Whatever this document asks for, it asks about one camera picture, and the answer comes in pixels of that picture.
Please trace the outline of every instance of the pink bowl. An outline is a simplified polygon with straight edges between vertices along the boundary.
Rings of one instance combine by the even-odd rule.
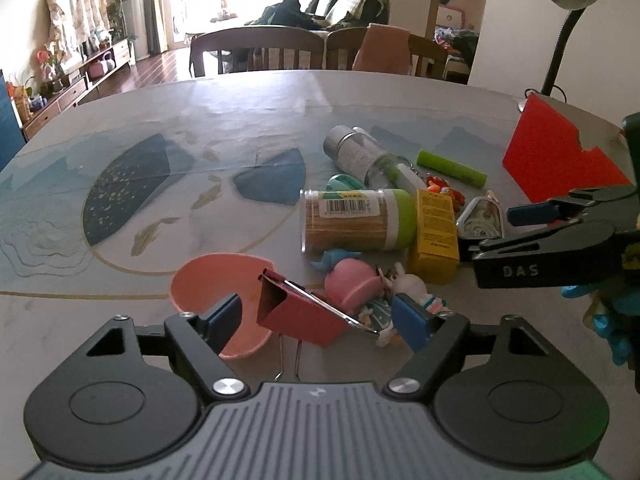
[[[175,273],[169,295],[181,312],[203,314],[216,302],[236,293],[242,299],[242,322],[220,357],[239,359],[259,350],[271,330],[256,322],[262,283],[258,276],[273,263],[257,256],[235,253],[203,254]]]

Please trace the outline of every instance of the blue panel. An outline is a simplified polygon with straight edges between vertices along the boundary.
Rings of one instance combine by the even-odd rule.
[[[24,137],[15,119],[11,99],[6,92],[4,77],[0,71],[0,170],[14,158],[24,146]]]

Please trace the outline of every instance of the chair backrest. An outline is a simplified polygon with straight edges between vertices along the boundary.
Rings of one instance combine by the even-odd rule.
[[[341,50],[347,53],[346,70],[351,70],[356,54],[362,46],[367,27],[351,27],[335,30],[326,37],[326,68],[340,70],[339,55]]]
[[[447,49],[440,46],[433,40],[422,38],[411,34],[409,36],[409,52],[411,56],[417,56],[418,62],[415,65],[415,76],[428,77],[430,79],[444,79],[444,69],[447,65]],[[423,59],[433,60],[431,69],[428,71],[427,65],[425,65]]]
[[[278,49],[278,69],[284,69],[284,51],[293,50],[293,69],[300,68],[300,51],[310,53],[309,68],[322,69],[324,39],[309,30],[281,25],[248,25],[204,34],[191,41],[189,58],[193,75],[205,75],[203,54],[217,51],[218,73],[223,73],[223,52],[230,52],[231,71],[238,72],[241,57],[246,56],[247,70],[268,70],[269,49]]]
[[[340,70],[339,53],[347,52],[346,70],[351,70],[358,50],[362,46],[366,27],[343,28],[329,34],[326,38],[326,68],[328,70]],[[414,74],[418,77],[443,79],[447,64],[447,49],[428,40],[411,34],[409,36],[409,52],[412,57],[418,58]],[[433,60],[433,63],[424,63],[423,59]]]

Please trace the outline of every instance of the white label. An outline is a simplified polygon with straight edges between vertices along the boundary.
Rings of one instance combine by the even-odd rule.
[[[341,198],[319,201],[322,218],[364,218],[379,216],[380,206],[377,199]]]
[[[346,139],[338,151],[338,168],[364,183],[367,172],[380,154],[373,154],[354,138]]]

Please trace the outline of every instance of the metal screw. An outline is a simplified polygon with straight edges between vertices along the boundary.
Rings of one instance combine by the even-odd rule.
[[[240,379],[226,377],[213,383],[213,391],[220,395],[235,395],[244,390],[244,383]]]
[[[420,383],[409,377],[396,377],[391,379],[387,386],[395,394],[413,394],[420,389]]]

